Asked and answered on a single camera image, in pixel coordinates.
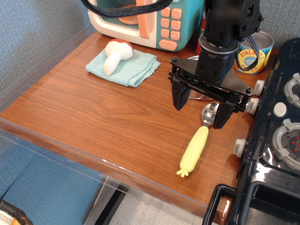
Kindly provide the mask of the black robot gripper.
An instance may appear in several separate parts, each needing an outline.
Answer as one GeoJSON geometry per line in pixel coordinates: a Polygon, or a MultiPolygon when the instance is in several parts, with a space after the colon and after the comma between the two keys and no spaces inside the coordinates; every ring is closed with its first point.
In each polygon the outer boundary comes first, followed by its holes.
{"type": "Polygon", "coordinates": [[[244,112],[254,91],[240,80],[233,69],[240,43],[217,47],[201,37],[198,60],[173,57],[169,78],[172,83],[172,102],[181,110],[188,102],[190,90],[200,92],[220,102],[213,127],[222,129],[233,112],[244,112]]]}

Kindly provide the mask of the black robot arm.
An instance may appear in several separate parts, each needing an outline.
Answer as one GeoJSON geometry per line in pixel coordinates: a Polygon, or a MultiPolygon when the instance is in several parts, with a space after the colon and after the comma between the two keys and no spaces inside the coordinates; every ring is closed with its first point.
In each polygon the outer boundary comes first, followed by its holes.
{"type": "Polygon", "coordinates": [[[177,110],[187,103],[194,90],[219,102],[213,127],[221,129],[233,113],[245,112],[254,90],[237,77],[233,65],[244,40],[256,54],[252,35],[260,30],[263,16],[258,0],[207,0],[206,26],[199,38],[198,60],[174,57],[169,78],[177,110]]]}

